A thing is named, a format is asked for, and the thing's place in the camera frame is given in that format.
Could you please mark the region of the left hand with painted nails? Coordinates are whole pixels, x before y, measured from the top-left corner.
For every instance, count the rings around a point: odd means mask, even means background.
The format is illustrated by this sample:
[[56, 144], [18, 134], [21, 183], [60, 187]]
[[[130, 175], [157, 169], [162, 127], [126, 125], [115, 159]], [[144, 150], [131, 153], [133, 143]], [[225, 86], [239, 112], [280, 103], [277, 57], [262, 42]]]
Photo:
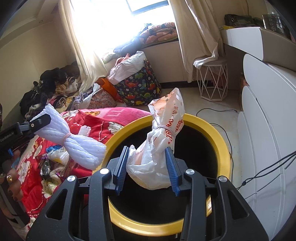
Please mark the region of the left hand with painted nails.
[[4, 161], [1, 166], [4, 171], [4, 177], [1, 177], [2, 196], [7, 204], [13, 201], [19, 202], [23, 198], [18, 173], [16, 169], [11, 166], [12, 162], [10, 160]]

